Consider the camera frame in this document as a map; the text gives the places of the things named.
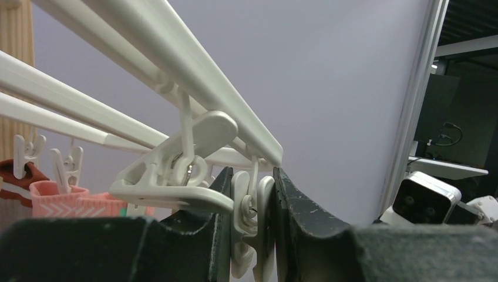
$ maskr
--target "wooden post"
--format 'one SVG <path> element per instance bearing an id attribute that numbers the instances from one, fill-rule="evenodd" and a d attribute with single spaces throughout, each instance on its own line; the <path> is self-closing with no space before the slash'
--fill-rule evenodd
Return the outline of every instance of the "wooden post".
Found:
<path id="1" fill-rule="evenodd" d="M 0 50 L 31 66 L 34 64 L 30 0 L 0 0 Z M 0 92 L 16 96 L 1 87 Z M 27 139 L 30 130 L 29 125 L 0 117 L 0 160 L 11 159 L 14 136 Z"/>

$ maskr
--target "white plastic rod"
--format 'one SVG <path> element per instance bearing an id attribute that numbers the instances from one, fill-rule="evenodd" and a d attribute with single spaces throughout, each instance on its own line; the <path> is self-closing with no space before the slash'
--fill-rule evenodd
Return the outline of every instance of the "white plastic rod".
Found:
<path id="1" fill-rule="evenodd" d="M 0 52 L 0 85 L 78 121 L 146 147 L 167 136 Z"/>
<path id="2" fill-rule="evenodd" d="M 156 90 L 155 86 L 159 81 L 158 78 L 162 76 L 163 72 L 84 3 L 67 0 L 33 1 L 62 25 L 71 29 L 87 43 L 101 51 L 102 54 L 109 57 L 148 87 Z M 162 97 L 178 107 L 174 95 L 162 95 Z M 206 112 L 206 109 L 192 98 L 190 99 L 190 105 L 193 118 Z M 251 155 L 247 152 L 246 145 L 240 138 L 235 138 L 230 143 L 230 146 L 250 160 Z"/>
<path id="3" fill-rule="evenodd" d="M 144 147 L 135 144 L 2 92 L 0 92 L 0 116 L 112 149 L 147 153 L 158 145 Z M 221 148 L 207 157 L 206 162 L 218 166 L 232 166 L 237 169 L 251 168 L 251 162 L 232 148 Z M 262 171 L 271 171 L 272 169 L 273 167 L 269 165 L 260 167 Z"/>
<path id="4" fill-rule="evenodd" d="M 167 1 L 82 1 L 205 109 L 230 115 L 252 152 L 281 164 L 282 146 Z"/>
<path id="5" fill-rule="evenodd" d="M 150 149 L 0 92 L 0 116 L 79 140 L 131 152 Z"/>

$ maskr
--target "black cable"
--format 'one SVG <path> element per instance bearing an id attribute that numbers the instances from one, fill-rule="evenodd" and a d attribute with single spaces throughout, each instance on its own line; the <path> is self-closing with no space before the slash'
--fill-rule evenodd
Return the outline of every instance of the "black cable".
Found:
<path id="1" fill-rule="evenodd" d="M 416 161 L 418 161 L 418 160 L 420 160 L 420 159 L 423 159 L 423 157 L 418 157 L 418 158 L 416 158 L 415 160 L 411 160 L 410 162 L 408 162 L 408 163 L 406 164 L 406 166 L 409 166 L 411 163 L 414 163 L 414 162 L 416 162 Z"/>
<path id="2" fill-rule="evenodd" d="M 439 135 L 439 138 L 440 139 L 449 139 L 450 140 L 450 143 L 453 143 L 453 138 L 451 138 L 450 136 L 446 135 L 446 134 L 441 134 Z"/>
<path id="3" fill-rule="evenodd" d="M 457 141 L 455 142 L 451 142 L 450 144 L 438 144 L 438 143 L 432 143 L 433 145 L 435 146 L 439 146 L 439 147 L 448 147 L 448 146 L 453 146 L 455 145 L 456 143 L 460 142 L 463 138 L 463 130 L 462 128 L 460 128 L 459 126 L 455 125 L 454 123 L 451 123 L 451 122 L 445 122 L 445 125 L 443 127 L 446 127 L 446 128 L 455 128 L 457 129 L 459 132 L 460 132 L 460 138 L 458 138 Z M 447 139 L 450 139 L 447 135 L 440 135 L 440 137 L 444 137 L 444 138 L 447 138 Z"/>

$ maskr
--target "grey surface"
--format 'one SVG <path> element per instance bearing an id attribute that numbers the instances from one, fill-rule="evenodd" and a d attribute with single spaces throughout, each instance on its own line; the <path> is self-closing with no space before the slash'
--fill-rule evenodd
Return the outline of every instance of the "grey surface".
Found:
<path id="1" fill-rule="evenodd" d="M 352 229 L 366 281 L 496 281 L 498 233 L 475 226 Z"/>
<path id="2" fill-rule="evenodd" d="M 296 186 L 350 223 L 377 218 L 428 0 L 171 4 L 282 144 Z M 37 7 L 33 21 L 37 68 L 168 135 L 179 129 L 175 107 Z M 47 150 L 69 147 L 43 134 Z M 138 157 L 76 144 L 80 184 L 94 193 Z M 47 154 L 41 170 L 53 176 Z"/>

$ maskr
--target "white wall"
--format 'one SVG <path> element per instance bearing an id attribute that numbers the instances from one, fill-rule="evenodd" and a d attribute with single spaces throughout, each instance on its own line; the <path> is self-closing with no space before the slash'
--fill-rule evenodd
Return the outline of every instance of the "white wall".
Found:
<path id="1" fill-rule="evenodd" d="M 428 0 L 171 4 L 280 141 L 292 181 L 343 220 L 376 218 Z M 179 129 L 176 108 L 37 7 L 33 20 L 37 68 L 164 133 Z M 44 134 L 48 149 L 68 148 Z M 137 158 L 77 145 L 80 184 L 95 193 Z"/>

